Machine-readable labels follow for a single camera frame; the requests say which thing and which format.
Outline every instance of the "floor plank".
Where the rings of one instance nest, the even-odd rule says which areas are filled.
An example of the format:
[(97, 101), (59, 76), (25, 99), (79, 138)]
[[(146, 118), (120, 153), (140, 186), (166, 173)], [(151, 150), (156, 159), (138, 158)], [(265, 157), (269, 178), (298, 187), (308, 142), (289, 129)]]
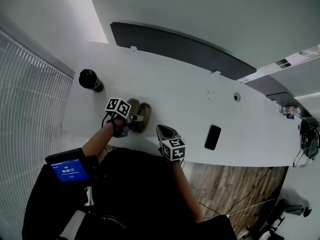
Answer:
[[(268, 167), (238, 167), (222, 166), (202, 163), (190, 163), (191, 173), (188, 177), (189, 184), (197, 200), (202, 204), (216, 210), (220, 214), (227, 211), (237, 201), (245, 197), (252, 186), (257, 186), (259, 180), (267, 173)], [(277, 189), (280, 189), (287, 172), (287, 167), (274, 167), (260, 181), (257, 188), (237, 204), (229, 215), (241, 209), (262, 202)], [(238, 236), (247, 226), (252, 226), (257, 213), (263, 204), (238, 212), (230, 217), (232, 227)], [(218, 214), (201, 205), (205, 220), (209, 220)]]

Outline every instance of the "wrist strap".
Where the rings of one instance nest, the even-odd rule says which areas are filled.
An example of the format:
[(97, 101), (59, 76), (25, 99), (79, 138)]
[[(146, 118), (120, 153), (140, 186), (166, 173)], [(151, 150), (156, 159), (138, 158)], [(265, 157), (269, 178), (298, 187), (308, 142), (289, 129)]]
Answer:
[(118, 128), (117, 128), (116, 123), (112, 119), (109, 119), (106, 123), (112, 123), (112, 125), (113, 125), (113, 136), (117, 136), (118, 135)]

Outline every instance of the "timer display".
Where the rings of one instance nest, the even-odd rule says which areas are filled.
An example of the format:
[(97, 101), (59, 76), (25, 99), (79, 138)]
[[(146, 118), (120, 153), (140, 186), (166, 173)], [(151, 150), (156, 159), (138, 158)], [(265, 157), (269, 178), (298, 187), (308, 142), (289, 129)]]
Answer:
[(79, 159), (72, 159), (51, 164), (61, 182), (88, 180), (89, 176)]

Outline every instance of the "desk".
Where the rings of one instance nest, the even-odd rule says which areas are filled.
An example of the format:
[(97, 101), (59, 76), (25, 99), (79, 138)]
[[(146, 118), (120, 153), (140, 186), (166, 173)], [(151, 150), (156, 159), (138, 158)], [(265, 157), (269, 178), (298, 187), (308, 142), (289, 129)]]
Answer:
[[(79, 72), (94, 70), (104, 84), (96, 93), (79, 84)], [(66, 105), (63, 129), (90, 138), (101, 128), (109, 98), (136, 98), (152, 107), (142, 134), (129, 132), (110, 145), (159, 155), (156, 125), (177, 130), (186, 161), (227, 166), (291, 166), (300, 150), (299, 120), (256, 90), (210, 71), (159, 55), (89, 43), (80, 59)], [(241, 95), (240, 102), (234, 93)], [(221, 134), (215, 150), (205, 149), (209, 128)]]

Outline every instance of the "black smartphone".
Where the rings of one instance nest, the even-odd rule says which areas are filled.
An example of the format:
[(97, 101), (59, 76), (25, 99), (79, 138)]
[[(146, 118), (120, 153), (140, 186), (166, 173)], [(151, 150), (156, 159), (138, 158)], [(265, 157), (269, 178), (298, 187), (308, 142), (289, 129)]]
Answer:
[(220, 136), (221, 128), (215, 125), (211, 125), (208, 137), (206, 138), (204, 147), (208, 150), (215, 150), (219, 136)]

